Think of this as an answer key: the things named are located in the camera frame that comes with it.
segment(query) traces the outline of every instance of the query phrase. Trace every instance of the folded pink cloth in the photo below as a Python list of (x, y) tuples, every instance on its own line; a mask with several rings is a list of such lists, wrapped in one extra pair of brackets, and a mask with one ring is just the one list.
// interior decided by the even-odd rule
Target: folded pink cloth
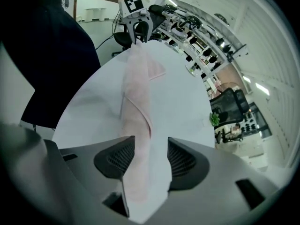
[(123, 80), (120, 136), (135, 136), (135, 156), (123, 177), (126, 198), (135, 202), (145, 201), (148, 191), (152, 130), (149, 80), (163, 74), (164, 67), (146, 53), (141, 41), (132, 44)]

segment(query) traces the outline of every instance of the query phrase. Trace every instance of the black shorts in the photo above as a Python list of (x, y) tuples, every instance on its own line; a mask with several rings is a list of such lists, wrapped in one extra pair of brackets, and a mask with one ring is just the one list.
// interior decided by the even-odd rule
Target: black shorts
[(23, 11), (10, 20), (2, 37), (8, 54), (35, 89), (22, 120), (55, 128), (100, 63), (91, 38), (60, 0)]

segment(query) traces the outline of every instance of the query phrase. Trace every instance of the white ceiling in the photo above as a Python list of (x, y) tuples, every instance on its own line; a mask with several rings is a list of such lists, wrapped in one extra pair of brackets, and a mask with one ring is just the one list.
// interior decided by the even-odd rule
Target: white ceiling
[[(251, 79), (253, 98), (278, 136), (284, 155), (289, 157), (300, 127), (300, 57), (278, 13), (266, 0), (181, 1), (211, 15), (222, 14), (236, 37), (247, 44), (249, 55), (236, 62)], [(258, 90), (255, 82), (268, 88), (270, 96)]]

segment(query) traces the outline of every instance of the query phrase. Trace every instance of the ceiling light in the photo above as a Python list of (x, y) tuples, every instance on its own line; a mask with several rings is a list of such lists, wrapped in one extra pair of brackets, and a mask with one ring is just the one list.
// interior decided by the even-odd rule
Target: ceiling light
[(248, 83), (251, 82), (251, 80), (250, 80), (249, 78), (247, 78), (247, 77), (245, 77), (245, 76), (243, 76), (243, 78), (244, 78), (244, 80), (245, 80), (246, 82), (248, 82)]
[(262, 85), (258, 84), (258, 83), (255, 83), (256, 84), (256, 87), (258, 89), (260, 89), (261, 91), (263, 91), (265, 94), (267, 94), (268, 96), (270, 96), (270, 93), (269, 93), (269, 90), (266, 89), (265, 87), (263, 87)]
[(173, 2), (172, 0), (168, 0), (169, 2), (171, 2), (175, 7), (177, 7), (177, 4), (175, 2)]

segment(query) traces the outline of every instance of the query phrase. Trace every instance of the gray floor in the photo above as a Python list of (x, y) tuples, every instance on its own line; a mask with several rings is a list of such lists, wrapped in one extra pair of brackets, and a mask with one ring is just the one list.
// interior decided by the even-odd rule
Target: gray floor
[[(95, 47), (98, 47), (104, 40), (112, 34), (112, 21), (94, 21), (94, 22), (81, 22), (81, 27), (87, 32), (92, 39)], [(123, 31), (122, 26), (116, 29), (116, 32)], [(114, 38), (109, 39), (97, 49), (97, 55), (101, 66), (105, 65), (110, 59), (112, 59), (112, 53), (122, 51), (122, 46), (117, 44)], [(32, 124), (27, 122), (20, 122), (20, 125), (24, 128), (33, 130)], [(36, 127), (37, 133), (43, 138), (51, 140), (54, 131), (47, 127)]]

